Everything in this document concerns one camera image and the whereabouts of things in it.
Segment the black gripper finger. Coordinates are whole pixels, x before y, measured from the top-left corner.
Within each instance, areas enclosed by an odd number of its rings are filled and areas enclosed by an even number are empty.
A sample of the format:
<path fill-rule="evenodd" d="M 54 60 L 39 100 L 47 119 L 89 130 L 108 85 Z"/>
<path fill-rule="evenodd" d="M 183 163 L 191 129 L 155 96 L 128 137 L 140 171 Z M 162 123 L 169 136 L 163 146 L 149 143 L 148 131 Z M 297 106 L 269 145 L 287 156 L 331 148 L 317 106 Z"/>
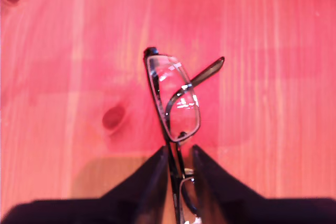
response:
<path fill-rule="evenodd" d="M 102 223 L 161 223 L 168 184 L 168 150 L 162 146 L 131 176 L 102 196 Z"/>
<path fill-rule="evenodd" d="M 263 197 L 224 170 L 200 146 L 192 147 L 198 212 L 203 223 L 248 223 Z"/>

